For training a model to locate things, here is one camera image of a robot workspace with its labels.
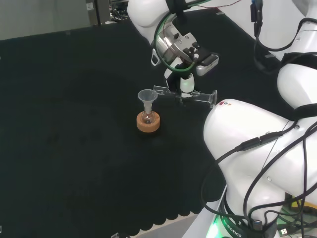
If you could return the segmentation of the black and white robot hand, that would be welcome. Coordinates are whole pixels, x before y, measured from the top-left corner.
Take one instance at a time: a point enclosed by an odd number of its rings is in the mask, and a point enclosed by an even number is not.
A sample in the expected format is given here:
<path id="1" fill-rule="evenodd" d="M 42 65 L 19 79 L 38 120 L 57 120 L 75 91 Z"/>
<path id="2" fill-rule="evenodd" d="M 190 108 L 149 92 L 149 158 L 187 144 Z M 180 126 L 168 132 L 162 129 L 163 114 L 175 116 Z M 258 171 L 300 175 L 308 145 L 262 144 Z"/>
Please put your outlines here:
<path id="1" fill-rule="evenodd" d="M 153 90 L 160 96 L 171 96 L 180 103 L 192 101 L 198 96 L 195 91 L 195 80 L 192 70 L 196 66 L 199 55 L 196 50 L 190 50 L 192 61 L 187 62 L 180 57 L 175 57 L 171 63 L 167 63 L 157 50 L 153 49 L 152 64 L 162 63 L 166 66 L 164 73 L 165 86 L 154 86 Z"/>

